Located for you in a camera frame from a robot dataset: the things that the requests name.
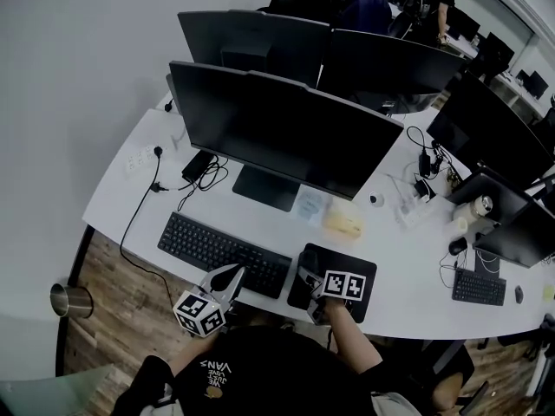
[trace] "metal trash bin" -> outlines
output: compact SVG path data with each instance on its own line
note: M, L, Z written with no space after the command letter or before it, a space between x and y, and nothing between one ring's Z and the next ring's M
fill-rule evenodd
M52 309L60 317L90 317L93 314L93 298L82 287L63 286L55 283L50 289Z

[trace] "standing person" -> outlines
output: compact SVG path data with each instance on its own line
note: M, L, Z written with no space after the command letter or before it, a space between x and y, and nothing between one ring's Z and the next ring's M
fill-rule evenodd
M428 16L408 40L433 47L447 44L447 11L452 6L454 0L431 0Z
M420 415L413 404L419 406L423 391L396 363L382 361L343 301L328 298L325 313L341 358L280 328L194 338L169 363L148 356L112 414ZM165 396L170 403L161 406Z

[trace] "mouse pad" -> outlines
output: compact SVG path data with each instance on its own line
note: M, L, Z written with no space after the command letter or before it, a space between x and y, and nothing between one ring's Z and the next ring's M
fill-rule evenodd
M304 250L313 250L317 253L318 268L322 274L328 270L346 271L348 273L354 273L366 277L364 293L362 296L363 299L360 302L352 302L353 310L351 312L351 315L353 316L353 319L355 319L356 323L364 322L366 309L368 308L370 295L372 293L372 287L374 286L375 272L377 271L375 263L347 256L314 244L307 244L304 247ZM299 276L295 276L295 282L293 282L293 286L291 287L287 303L290 304L291 307L308 309L310 303L310 292L310 287L304 283L303 279Z

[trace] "black backpack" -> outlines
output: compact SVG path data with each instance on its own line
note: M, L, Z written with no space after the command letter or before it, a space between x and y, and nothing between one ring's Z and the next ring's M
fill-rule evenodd
M420 24L429 15L432 0L406 0L402 6L402 11L407 13L413 23Z

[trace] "keyboard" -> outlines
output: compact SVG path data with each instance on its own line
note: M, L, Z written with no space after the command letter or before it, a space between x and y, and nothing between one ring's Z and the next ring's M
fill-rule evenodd
M174 212L158 248L204 271L242 263L247 273L243 286L277 299L291 266L289 257L258 248Z
M491 279L474 271L458 268L454 273L453 300L503 305L505 301L505 279Z

